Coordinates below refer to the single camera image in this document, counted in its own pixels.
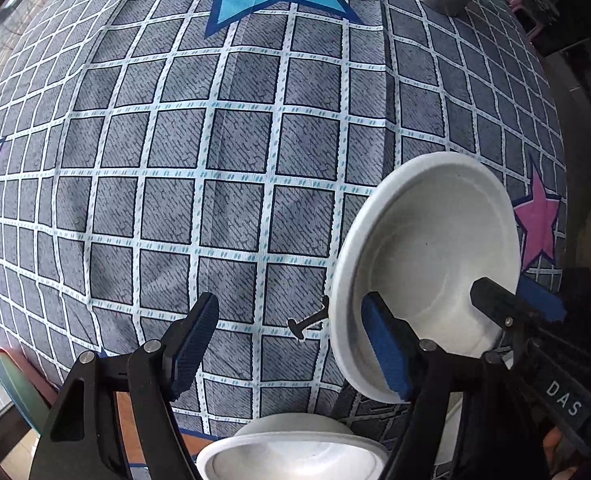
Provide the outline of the large white paper bowl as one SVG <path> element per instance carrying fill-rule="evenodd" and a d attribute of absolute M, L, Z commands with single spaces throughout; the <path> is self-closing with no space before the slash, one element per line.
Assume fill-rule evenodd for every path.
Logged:
<path fill-rule="evenodd" d="M 419 337 L 478 358 L 501 330 L 471 304 L 471 286 L 490 278 L 514 292 L 520 266 L 512 204 L 489 169 L 456 152 L 405 162 L 361 206 L 335 265 L 329 334 L 341 373 L 371 400 L 402 400 L 387 384 L 361 320 L 369 292 L 378 292 Z"/>

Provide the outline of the small white paper bowl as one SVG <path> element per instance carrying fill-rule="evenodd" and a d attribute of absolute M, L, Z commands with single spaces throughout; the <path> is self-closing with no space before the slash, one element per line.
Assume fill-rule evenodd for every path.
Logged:
<path fill-rule="evenodd" d="M 335 419 L 287 413 L 261 417 L 197 456 L 204 479 L 377 479 L 388 460 L 380 443 Z"/>

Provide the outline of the red plate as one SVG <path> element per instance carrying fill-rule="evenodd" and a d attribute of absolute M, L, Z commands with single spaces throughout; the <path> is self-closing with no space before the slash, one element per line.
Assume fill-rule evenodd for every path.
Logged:
<path fill-rule="evenodd" d="M 19 350 L 1 348 L 0 362 L 15 386 L 32 387 L 47 405 L 55 403 L 58 390 Z"/>

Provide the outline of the light blue plate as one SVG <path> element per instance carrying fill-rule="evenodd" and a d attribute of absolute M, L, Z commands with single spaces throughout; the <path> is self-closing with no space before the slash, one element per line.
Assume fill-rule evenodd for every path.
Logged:
<path fill-rule="evenodd" d="M 28 425 L 41 434 L 48 419 L 49 405 L 30 379 L 4 353 L 0 353 L 0 383 Z"/>

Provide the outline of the grey checkered star tablecloth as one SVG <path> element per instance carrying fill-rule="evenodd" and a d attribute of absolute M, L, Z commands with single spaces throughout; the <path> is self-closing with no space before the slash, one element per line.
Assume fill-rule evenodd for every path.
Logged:
<path fill-rule="evenodd" d="M 565 149 L 505 0 L 46 0 L 0 73 L 0 349 L 58 390 L 31 477 L 204 479 L 207 445 L 287 413 L 390 463 L 408 406 L 345 379 L 329 294 L 367 198 L 440 152 L 501 181 L 519 278 L 557 288 Z M 204 292 L 169 401 L 162 337 Z"/>

